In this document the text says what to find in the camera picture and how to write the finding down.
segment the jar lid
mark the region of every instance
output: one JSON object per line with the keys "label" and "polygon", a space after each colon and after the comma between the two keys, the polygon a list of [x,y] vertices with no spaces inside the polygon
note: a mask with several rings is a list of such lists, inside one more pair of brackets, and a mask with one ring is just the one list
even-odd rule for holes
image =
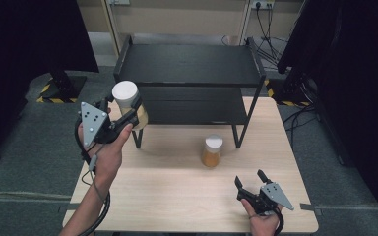
{"label": "jar lid", "polygon": [[136,84],[130,81],[123,81],[116,84],[112,89],[112,95],[119,107],[131,107],[132,102],[138,94]]}
{"label": "jar lid", "polygon": [[223,140],[219,135],[210,135],[205,139],[205,148],[211,153],[217,153],[221,150]]}

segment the yellow black hazard tape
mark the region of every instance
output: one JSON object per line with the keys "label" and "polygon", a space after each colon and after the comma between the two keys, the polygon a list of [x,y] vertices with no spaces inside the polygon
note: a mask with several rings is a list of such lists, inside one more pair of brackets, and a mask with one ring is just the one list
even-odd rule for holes
{"label": "yellow black hazard tape", "polygon": [[36,102],[47,103],[75,103],[78,100],[77,97],[60,97],[58,87],[54,84],[53,78],[51,78],[42,89],[39,98]]}
{"label": "yellow black hazard tape", "polygon": [[275,81],[265,80],[266,89],[268,91],[269,97],[273,98],[278,105],[288,105],[288,106],[308,106],[310,104],[305,96],[291,97],[292,99],[278,99],[275,92],[279,90],[277,83]]}

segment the amber liquid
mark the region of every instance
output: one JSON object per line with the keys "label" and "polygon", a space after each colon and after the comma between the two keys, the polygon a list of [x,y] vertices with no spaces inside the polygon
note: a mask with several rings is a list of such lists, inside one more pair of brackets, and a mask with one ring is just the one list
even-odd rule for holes
{"label": "amber liquid", "polygon": [[[126,114],[131,108],[126,107],[126,108],[119,108],[121,111],[121,114],[124,115]],[[138,117],[138,125],[133,128],[133,130],[141,130],[143,129],[147,123],[149,123],[149,115],[147,114],[146,109],[144,108],[143,104],[140,105],[140,107],[137,110],[137,117]]]}
{"label": "amber liquid", "polygon": [[220,163],[220,158],[220,152],[211,153],[205,149],[204,154],[202,155],[202,163],[208,167],[216,167],[218,163]]}

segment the forearm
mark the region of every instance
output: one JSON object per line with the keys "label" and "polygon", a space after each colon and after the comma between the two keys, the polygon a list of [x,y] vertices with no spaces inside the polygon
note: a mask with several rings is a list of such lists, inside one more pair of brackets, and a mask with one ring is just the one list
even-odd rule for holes
{"label": "forearm", "polygon": [[105,199],[111,184],[112,180],[101,180],[96,177],[60,235],[79,235],[91,227],[98,219],[103,206],[99,194]]}

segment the black metal shelf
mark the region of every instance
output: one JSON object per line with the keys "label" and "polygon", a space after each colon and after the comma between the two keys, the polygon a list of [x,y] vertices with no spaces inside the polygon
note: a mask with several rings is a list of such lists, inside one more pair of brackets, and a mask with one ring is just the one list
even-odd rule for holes
{"label": "black metal shelf", "polygon": [[243,125],[240,88],[140,87],[149,124]]}
{"label": "black metal shelf", "polygon": [[[133,44],[127,36],[113,74],[138,86],[149,124],[231,125],[237,148],[266,78],[251,37],[243,46],[207,46]],[[248,112],[241,88],[256,88]],[[143,130],[133,136],[139,148]]]}

